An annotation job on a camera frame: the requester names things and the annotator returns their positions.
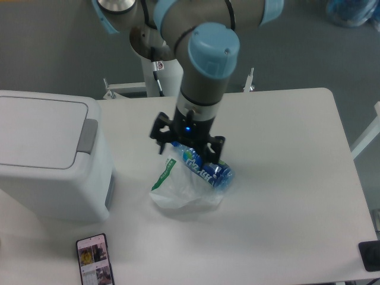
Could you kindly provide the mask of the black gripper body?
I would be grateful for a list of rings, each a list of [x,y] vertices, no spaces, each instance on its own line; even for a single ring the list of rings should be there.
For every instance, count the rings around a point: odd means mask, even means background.
[[[182,144],[193,148],[201,157],[211,157],[213,152],[208,146],[211,126],[214,118],[207,121],[196,121],[193,117],[188,122],[187,117],[176,107],[171,123],[170,143]]]

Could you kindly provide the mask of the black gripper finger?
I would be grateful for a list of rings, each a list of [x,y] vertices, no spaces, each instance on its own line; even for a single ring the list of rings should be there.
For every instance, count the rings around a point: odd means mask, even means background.
[[[217,164],[220,160],[221,153],[223,151],[225,143],[224,136],[209,136],[205,146],[205,158],[206,163]]]
[[[160,112],[157,115],[150,132],[150,138],[155,140],[159,146],[159,154],[163,154],[167,143],[174,141],[172,120],[165,113]]]

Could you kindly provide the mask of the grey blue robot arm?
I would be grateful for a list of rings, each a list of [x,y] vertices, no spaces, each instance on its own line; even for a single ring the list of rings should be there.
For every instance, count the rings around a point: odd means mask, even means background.
[[[93,7],[113,30],[152,29],[158,42],[143,41],[147,54],[182,67],[174,116],[159,113],[150,137],[160,148],[176,141],[203,162],[218,163],[225,139],[210,129],[238,61],[237,32],[275,20],[283,1],[94,1]]]

